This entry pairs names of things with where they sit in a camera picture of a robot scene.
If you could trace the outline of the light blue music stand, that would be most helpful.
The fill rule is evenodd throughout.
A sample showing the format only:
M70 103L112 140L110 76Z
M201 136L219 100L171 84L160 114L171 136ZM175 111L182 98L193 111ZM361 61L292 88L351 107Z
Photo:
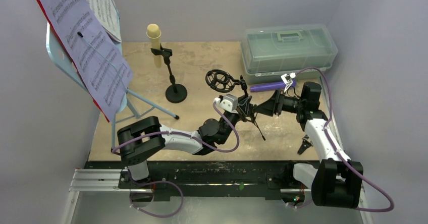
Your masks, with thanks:
M116 114L128 106L141 117L127 100L130 93L152 108L178 119L179 116L128 89L133 72L118 46L93 17L67 22L47 23L46 50L51 61L93 99L112 125L112 148L116 139Z

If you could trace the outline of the cream recorder flute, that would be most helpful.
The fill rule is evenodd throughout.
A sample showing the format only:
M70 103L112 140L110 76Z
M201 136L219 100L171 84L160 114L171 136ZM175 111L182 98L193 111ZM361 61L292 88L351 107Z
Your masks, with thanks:
M157 24L149 24L147 26L146 35L151 42L151 49L156 49L156 50L161 49L161 42L160 42L161 34L162 32ZM152 54L153 54L153 60L154 60L155 66L157 68L161 68L162 57L160 55L155 55L154 52Z

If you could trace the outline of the black round-base clamp stand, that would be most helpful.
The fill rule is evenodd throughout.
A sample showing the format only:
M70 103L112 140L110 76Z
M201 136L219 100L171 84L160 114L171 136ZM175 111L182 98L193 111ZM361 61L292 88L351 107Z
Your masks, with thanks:
M152 48L151 52L155 56L160 55L163 57L164 63L167 66L169 71L169 79L170 79L171 85L165 91L165 96L167 101L171 103L180 103L184 101L187 97L187 89L184 85L176 83L175 77L172 73L171 66L170 66L171 64L170 57L173 55L173 51L168 48L163 48L162 45L160 45L160 49Z

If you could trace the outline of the purple microphone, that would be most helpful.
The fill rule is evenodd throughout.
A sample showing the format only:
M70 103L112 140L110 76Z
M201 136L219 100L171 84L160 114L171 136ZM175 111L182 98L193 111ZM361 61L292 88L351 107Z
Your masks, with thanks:
M276 90L276 89L284 89L285 87L286 87L286 84L283 81L279 81L279 82L273 82L273 83L253 85L250 87L250 91L263 92L263 91L270 91L270 90Z

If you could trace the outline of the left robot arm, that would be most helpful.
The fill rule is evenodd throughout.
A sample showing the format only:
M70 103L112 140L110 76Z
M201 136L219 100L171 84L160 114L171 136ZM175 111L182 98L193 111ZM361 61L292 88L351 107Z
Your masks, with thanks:
M176 150L192 155L207 155L218 151L231 133L237 133L238 114L225 111L219 120L208 119L198 130L187 132L169 128L158 117L147 117L117 131L119 145L112 153L131 173L131 182L137 188L150 183L147 159L160 150Z

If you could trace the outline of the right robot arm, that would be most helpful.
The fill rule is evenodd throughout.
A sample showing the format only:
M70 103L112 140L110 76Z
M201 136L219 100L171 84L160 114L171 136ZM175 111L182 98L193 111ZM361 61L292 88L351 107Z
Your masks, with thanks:
M352 161L344 153L331 129L326 114L319 109L322 87L306 82L299 98L285 96L276 90L271 98L255 107L254 112L266 116L280 115L286 111L296 115L306 136L312 142L319 157L319 167L296 163L283 174L289 187L303 183L311 189L311 198L317 206L352 208L358 207L363 174L362 164Z

